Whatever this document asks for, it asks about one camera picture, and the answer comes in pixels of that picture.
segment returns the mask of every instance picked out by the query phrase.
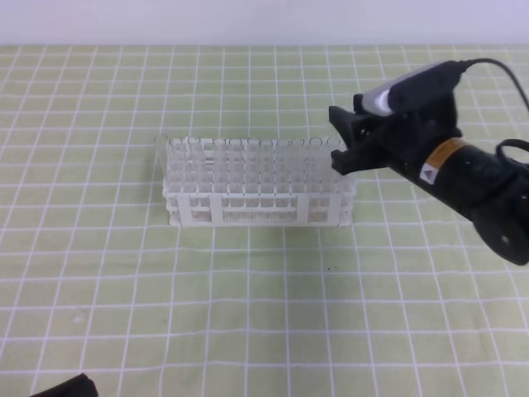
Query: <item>green grid mat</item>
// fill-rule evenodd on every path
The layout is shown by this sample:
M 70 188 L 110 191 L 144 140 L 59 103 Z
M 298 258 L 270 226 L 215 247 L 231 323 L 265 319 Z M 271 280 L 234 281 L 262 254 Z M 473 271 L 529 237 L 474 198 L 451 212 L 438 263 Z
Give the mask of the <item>green grid mat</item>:
M 167 226 L 153 137 L 331 136 L 326 108 L 434 60 L 529 47 L 0 47 L 0 390 L 525 396 L 529 274 L 391 171 L 348 228 Z M 527 138 L 498 69 L 457 90 L 487 150 Z

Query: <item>orange label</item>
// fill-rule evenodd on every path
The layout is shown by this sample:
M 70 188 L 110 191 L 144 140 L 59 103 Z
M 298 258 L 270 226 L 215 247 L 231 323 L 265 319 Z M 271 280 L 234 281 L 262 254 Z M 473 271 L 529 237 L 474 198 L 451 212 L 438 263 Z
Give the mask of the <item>orange label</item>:
M 451 138 L 448 141 L 444 141 L 430 154 L 427 164 L 440 170 L 451 155 L 456 153 L 463 146 L 467 145 L 468 143 L 461 140 L 460 138 Z

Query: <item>black object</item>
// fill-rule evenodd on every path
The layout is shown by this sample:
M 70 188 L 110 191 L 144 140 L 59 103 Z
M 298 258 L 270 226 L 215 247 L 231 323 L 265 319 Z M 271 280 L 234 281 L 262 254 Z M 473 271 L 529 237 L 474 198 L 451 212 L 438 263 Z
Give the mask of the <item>black object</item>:
M 52 387 L 46 391 L 33 395 L 32 397 L 98 397 L 96 386 L 85 374 Z
M 529 143 L 506 140 L 489 154 L 464 142 L 457 128 L 453 89 L 468 67 L 481 62 L 506 70 L 529 109 L 516 77 L 496 60 L 434 65 L 367 93 L 367 101 L 356 94 L 354 112 L 329 107 L 329 121 L 347 147 L 331 153 L 332 167 L 342 175 L 389 167 L 469 219 L 502 258 L 525 265 L 529 165 L 507 158 L 503 148 L 529 151 Z M 377 114 L 366 110 L 379 105 Z

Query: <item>white plastic rack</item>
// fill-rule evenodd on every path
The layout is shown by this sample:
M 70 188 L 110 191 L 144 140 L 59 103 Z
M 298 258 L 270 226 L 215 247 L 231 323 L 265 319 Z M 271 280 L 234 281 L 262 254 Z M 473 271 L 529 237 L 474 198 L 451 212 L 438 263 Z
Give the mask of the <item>white plastic rack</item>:
M 337 138 L 155 138 L 175 226 L 345 226 L 356 182 L 331 168 Z

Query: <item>yellow warning sticker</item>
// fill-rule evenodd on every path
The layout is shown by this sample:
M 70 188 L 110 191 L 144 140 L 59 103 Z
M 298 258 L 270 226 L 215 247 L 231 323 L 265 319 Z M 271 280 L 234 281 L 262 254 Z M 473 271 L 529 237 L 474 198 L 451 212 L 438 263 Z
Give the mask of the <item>yellow warning sticker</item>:
M 460 138 L 451 138 L 444 141 L 430 154 L 426 163 L 421 168 L 419 177 L 428 184 L 434 184 L 439 170 L 450 156 L 467 145 L 468 143 Z
M 444 141 L 430 154 L 427 164 L 440 170 L 451 155 L 456 153 L 463 146 L 467 145 L 468 143 L 460 138 L 451 138 L 447 141 Z

